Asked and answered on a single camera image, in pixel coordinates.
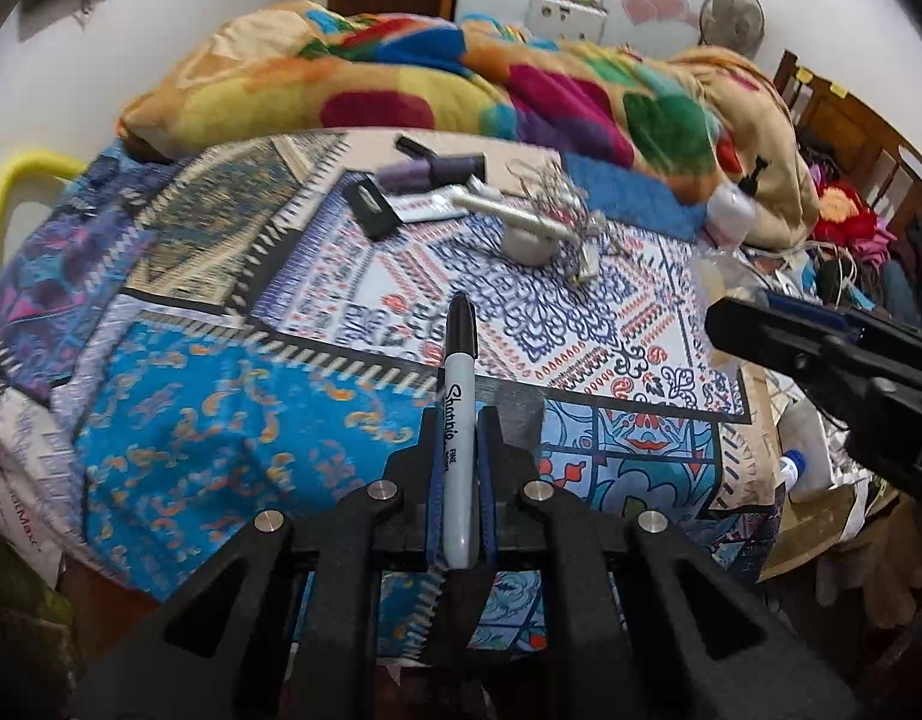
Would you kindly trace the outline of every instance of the wooden headboard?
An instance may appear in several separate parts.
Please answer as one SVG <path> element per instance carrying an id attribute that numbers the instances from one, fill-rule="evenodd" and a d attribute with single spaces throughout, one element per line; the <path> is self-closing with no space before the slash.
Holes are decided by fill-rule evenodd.
<path id="1" fill-rule="evenodd" d="M 894 127 L 846 89 L 815 76 L 785 52 L 774 85 L 800 132 L 834 147 L 834 160 L 861 198 L 890 219 L 899 237 L 922 215 L 922 155 Z"/>

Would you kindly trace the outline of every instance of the silver rivet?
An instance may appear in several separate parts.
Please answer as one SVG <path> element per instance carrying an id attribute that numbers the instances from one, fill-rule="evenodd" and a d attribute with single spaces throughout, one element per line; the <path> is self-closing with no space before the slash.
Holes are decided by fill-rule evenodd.
<path id="1" fill-rule="evenodd" d="M 397 485 L 390 479 L 378 479 L 368 485 L 368 495 L 376 501 L 388 501 L 397 495 Z"/>
<path id="2" fill-rule="evenodd" d="M 266 509 L 255 517 L 255 527 L 261 533 L 274 533 L 285 523 L 285 516 L 276 509 Z"/>
<path id="3" fill-rule="evenodd" d="M 647 533 L 661 533 L 667 527 L 667 517 L 655 509 L 647 509 L 637 516 L 637 526 Z"/>
<path id="4" fill-rule="evenodd" d="M 525 485 L 525 495 L 532 501 L 546 501 L 554 495 L 554 488 L 547 482 L 535 479 Z"/>
<path id="5" fill-rule="evenodd" d="M 871 380 L 871 383 L 878 391 L 883 392 L 885 395 L 890 395 L 892 392 L 898 391 L 898 386 L 895 385 L 895 382 L 888 381 L 882 376 L 875 376 L 875 378 Z"/>

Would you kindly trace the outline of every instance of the sharpie marker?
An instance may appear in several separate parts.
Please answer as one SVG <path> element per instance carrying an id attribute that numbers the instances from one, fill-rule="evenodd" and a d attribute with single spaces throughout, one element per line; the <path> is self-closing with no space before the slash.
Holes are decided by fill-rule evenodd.
<path id="1" fill-rule="evenodd" d="M 445 329 L 445 498 L 442 544 L 448 567 L 471 568 L 480 544 L 474 486 L 474 306 L 451 299 Z"/>

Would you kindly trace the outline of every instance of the white wall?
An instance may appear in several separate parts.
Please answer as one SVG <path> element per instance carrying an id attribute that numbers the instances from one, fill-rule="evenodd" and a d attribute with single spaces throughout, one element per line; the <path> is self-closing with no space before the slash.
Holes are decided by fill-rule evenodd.
<path id="1" fill-rule="evenodd" d="M 864 100 L 922 153 L 922 36 L 897 0 L 760 0 L 773 77 L 785 49 Z"/>
<path id="2" fill-rule="evenodd" d="M 124 103 L 225 20 L 280 0 L 99 0 L 85 28 L 68 15 L 78 1 L 16 9 L 0 30 L 0 165 L 26 148 L 89 160 Z"/>

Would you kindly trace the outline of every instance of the yellow tube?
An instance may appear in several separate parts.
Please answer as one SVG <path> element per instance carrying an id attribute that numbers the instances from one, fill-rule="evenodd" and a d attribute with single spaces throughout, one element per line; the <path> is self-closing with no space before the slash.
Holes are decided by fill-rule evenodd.
<path id="1" fill-rule="evenodd" d="M 46 149 L 24 151 L 11 157 L 0 170 L 0 265 L 1 232 L 4 228 L 4 215 L 8 209 L 11 189 L 22 178 L 32 175 L 53 175 L 70 181 L 83 173 L 88 165 L 79 159 L 64 156 Z"/>

